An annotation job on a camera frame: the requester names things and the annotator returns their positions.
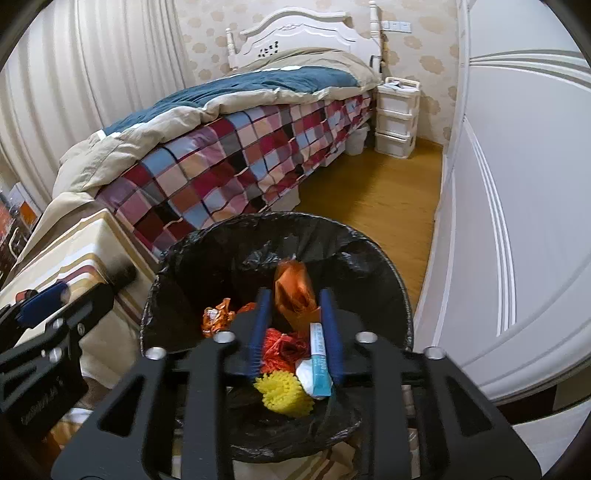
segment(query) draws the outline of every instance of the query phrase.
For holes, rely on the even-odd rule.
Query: black garbage bag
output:
[[[285,258],[304,262],[316,296],[330,287],[337,305],[358,314],[365,327],[404,349],[413,347],[411,307],[400,275],[380,247],[357,230],[306,213],[240,215],[195,232],[173,245],[152,285],[141,326],[141,348],[169,352],[203,339],[206,307],[223,298],[238,310],[273,289],[275,269]],[[289,325],[275,315],[273,325]],[[348,438],[360,425],[355,402],[338,388],[316,402],[303,419],[268,411],[252,387],[228,395],[233,458],[279,462],[312,455]]]
[[[230,452],[239,462],[314,455],[351,437],[362,421],[358,403],[336,387],[328,399],[315,402],[310,415],[298,419],[268,410],[254,387],[234,388],[226,401]]]

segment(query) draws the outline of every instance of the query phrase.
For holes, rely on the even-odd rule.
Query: white plastic drawer unit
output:
[[[376,132],[389,135],[414,135],[417,131],[418,111],[398,113],[390,110],[376,109],[378,118]]]
[[[375,134],[375,151],[396,158],[408,158],[414,150],[416,135],[397,136]]]
[[[412,113],[418,108],[421,83],[414,80],[387,77],[385,83],[399,82],[400,88],[378,86],[378,108],[397,113]]]

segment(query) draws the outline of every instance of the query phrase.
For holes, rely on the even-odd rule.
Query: white headboard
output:
[[[382,61],[382,38],[375,0],[369,1],[371,38],[363,38],[343,22],[347,12],[321,13],[299,7],[287,7],[273,12],[257,26],[243,30],[246,42],[236,52],[234,36],[226,29],[230,67],[243,67],[252,61],[274,55],[290,48],[338,48],[359,57],[379,72]]]

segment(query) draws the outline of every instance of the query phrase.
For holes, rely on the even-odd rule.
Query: blue duvet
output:
[[[202,107],[208,101],[227,93],[276,88],[298,93],[314,93],[327,87],[358,87],[349,73],[328,67],[301,67],[298,70],[250,72],[190,87],[163,98],[154,106],[128,115],[103,129],[106,135],[122,132],[132,125],[147,122],[176,106]]]

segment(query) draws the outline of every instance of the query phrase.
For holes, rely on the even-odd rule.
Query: screw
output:
[[[358,343],[375,343],[378,340],[378,336],[373,332],[359,332],[355,335],[355,340]]]
[[[232,332],[218,332],[213,336],[217,343],[232,343],[236,339],[236,335]]]
[[[447,356],[445,350],[438,346],[428,346],[423,350],[423,354],[430,360],[441,360]]]
[[[161,346],[153,346],[148,348],[146,358],[150,360],[162,360],[166,356],[166,350]]]
[[[49,361],[52,364],[56,364],[61,360],[61,357],[64,355],[64,352],[61,348],[57,347],[49,352]]]

